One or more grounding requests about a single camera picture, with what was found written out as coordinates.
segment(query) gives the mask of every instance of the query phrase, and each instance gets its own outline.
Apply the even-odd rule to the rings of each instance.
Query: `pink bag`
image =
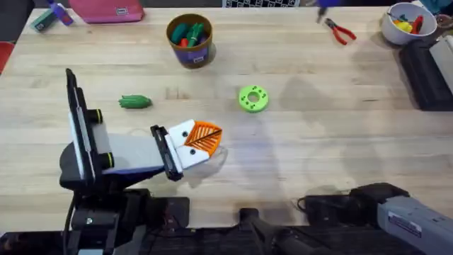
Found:
[[[69,4],[87,23],[140,21],[144,15],[139,0],[69,0]]]

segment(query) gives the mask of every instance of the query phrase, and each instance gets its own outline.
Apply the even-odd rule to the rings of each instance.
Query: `bowl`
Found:
[[[382,34],[391,43],[396,45],[405,45],[412,40],[425,38],[436,31],[437,21],[426,8],[416,6],[410,3],[398,3],[390,6],[387,11],[392,16],[400,17],[404,15],[409,21],[414,21],[419,15],[423,16],[423,24],[419,34],[411,34],[399,29],[394,23],[390,15],[385,14],[382,20]]]

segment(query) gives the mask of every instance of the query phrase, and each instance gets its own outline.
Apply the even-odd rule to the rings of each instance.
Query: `pliers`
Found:
[[[339,25],[335,24],[335,22],[333,22],[329,18],[326,18],[326,25],[328,25],[328,27],[332,29],[335,39],[342,45],[347,45],[348,42],[346,42],[344,39],[342,39],[340,37],[340,32],[348,35],[353,40],[357,39],[357,37],[355,36],[355,34],[353,32],[349,31],[346,28],[340,27]]]

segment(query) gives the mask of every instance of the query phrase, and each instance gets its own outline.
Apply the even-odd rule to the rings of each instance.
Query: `green ring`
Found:
[[[248,99],[250,94],[256,94],[258,101],[252,102]],[[269,103],[268,92],[260,87],[255,85],[250,85],[243,87],[239,92],[239,105],[249,113],[257,113],[264,110]]]

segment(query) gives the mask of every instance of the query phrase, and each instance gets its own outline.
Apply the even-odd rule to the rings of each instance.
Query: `wooden tabletop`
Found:
[[[385,10],[329,9],[357,35],[345,47],[315,23],[315,8],[153,8],[138,23],[75,18],[45,34],[26,26],[0,76],[0,231],[63,228],[71,199],[59,186],[59,156],[71,141],[67,67],[109,132],[147,136],[151,125],[191,118],[223,128],[217,154],[183,180],[162,174],[136,185],[189,197],[190,226],[232,225],[246,206],[269,222],[301,224],[297,198],[378,181],[453,217],[453,114],[413,107],[396,50],[379,33]],[[202,69],[181,67],[165,38],[182,13],[213,24],[217,53]],[[239,89],[251,84],[269,92],[261,113],[238,106]],[[154,106],[122,109],[125,94],[149,96]]]

